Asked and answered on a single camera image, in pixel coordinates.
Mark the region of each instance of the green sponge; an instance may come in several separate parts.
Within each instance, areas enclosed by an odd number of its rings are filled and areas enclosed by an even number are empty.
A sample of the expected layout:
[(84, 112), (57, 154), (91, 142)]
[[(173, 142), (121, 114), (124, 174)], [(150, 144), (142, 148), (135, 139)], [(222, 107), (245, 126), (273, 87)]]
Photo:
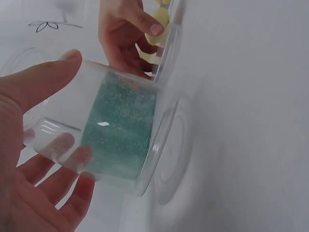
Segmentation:
[(133, 89), (107, 73), (81, 141), (93, 150), (87, 171), (137, 179), (149, 149), (155, 102), (156, 91)]

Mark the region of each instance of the hand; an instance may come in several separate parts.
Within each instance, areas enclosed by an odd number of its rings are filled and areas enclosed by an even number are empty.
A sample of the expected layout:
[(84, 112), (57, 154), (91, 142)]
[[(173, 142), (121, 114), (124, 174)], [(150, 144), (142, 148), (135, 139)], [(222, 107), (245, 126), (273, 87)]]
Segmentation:
[(81, 62), (81, 54), (72, 50), (62, 60), (0, 78), (0, 231), (72, 232), (88, 211), (94, 189), (91, 178), (81, 175), (73, 194), (57, 210), (55, 205), (77, 174), (61, 167), (35, 187), (54, 163), (38, 154), (16, 168), (24, 147), (23, 114), (67, 85)]
[(153, 65), (140, 58), (135, 47), (153, 54), (157, 46), (148, 43), (145, 33), (162, 34), (164, 27), (143, 11), (142, 0), (101, 0), (98, 38), (111, 66), (149, 78)]

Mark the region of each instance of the transparent plastic container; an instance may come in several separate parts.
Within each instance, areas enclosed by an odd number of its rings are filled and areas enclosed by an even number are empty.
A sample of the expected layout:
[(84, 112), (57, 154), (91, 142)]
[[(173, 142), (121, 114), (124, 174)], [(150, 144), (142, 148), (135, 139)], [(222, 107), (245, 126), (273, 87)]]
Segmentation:
[[(143, 195), (178, 107), (175, 102), (156, 115), (156, 101), (166, 84), (162, 80), (174, 68), (181, 35), (181, 27), (171, 24), (156, 54), (152, 81), (83, 60), (64, 89), (25, 113), (24, 144), (77, 173), (89, 172), (97, 180)], [(1, 76), (55, 60), (64, 52), (57, 45), (23, 48), (6, 61)]]

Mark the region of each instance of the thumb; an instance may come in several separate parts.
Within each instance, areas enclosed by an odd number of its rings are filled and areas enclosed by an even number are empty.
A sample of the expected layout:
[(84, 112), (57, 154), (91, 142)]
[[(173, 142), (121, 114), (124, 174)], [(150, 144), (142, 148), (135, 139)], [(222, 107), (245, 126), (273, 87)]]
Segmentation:
[(164, 27), (149, 14), (145, 13), (139, 6), (131, 5), (126, 8), (124, 19), (132, 23), (142, 32), (152, 36), (163, 33)]
[(71, 50), (58, 61), (35, 65), (1, 78), (0, 94), (15, 101), (25, 113), (64, 88), (77, 74), (81, 63), (81, 53)]

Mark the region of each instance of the finger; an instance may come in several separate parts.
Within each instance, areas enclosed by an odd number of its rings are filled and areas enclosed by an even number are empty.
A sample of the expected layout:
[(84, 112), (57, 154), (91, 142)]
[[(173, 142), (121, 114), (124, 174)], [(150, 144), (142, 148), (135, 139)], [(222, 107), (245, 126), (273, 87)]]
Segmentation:
[(76, 169), (88, 164), (92, 158), (91, 149), (87, 146), (77, 148), (58, 171), (38, 185), (51, 204), (56, 205), (68, 193), (78, 174)]
[(42, 150), (42, 153), (49, 158), (38, 154), (17, 167), (17, 170), (24, 175), (29, 183), (35, 185), (46, 176), (55, 164), (52, 157), (56, 159), (65, 154), (74, 145), (74, 142), (74, 137), (71, 134), (61, 134)]
[(15, 101), (23, 113), (65, 87), (82, 63), (79, 51), (67, 52), (62, 60), (32, 66), (0, 80), (1, 94)]
[(137, 59), (134, 61), (136, 63), (137, 66), (139, 66), (139, 68), (141, 70), (143, 70), (143, 72), (145, 73), (150, 73), (153, 71), (154, 65), (151, 63), (148, 63), (147, 61), (145, 61), (144, 59)]
[(145, 36), (141, 37), (140, 40), (137, 41), (137, 45), (142, 52), (147, 54), (153, 54), (158, 50), (158, 47), (155, 45), (151, 45)]
[(81, 223), (89, 209), (94, 186), (95, 181), (82, 174), (76, 183), (73, 194), (59, 210), (73, 230)]
[(31, 143), (31, 141), (35, 138), (35, 132), (33, 129), (29, 129), (26, 130), (24, 132), (24, 143)]
[(151, 79), (148, 75), (143, 73), (141, 70), (136, 68), (134, 65), (127, 63), (127, 58), (124, 51), (121, 51), (119, 47), (115, 45), (103, 46), (107, 59), (109, 60), (110, 66), (119, 69), (123, 72), (127, 72), (133, 75), (137, 75), (146, 79)]
[(128, 5), (124, 8), (123, 19), (129, 21), (142, 32), (152, 36), (163, 33), (164, 27), (138, 5)]
[(149, 76), (144, 72), (151, 72), (153, 65), (140, 58), (139, 52), (135, 46), (123, 51), (123, 55), (130, 68), (134, 69), (132, 71), (127, 71), (128, 73), (149, 79)]

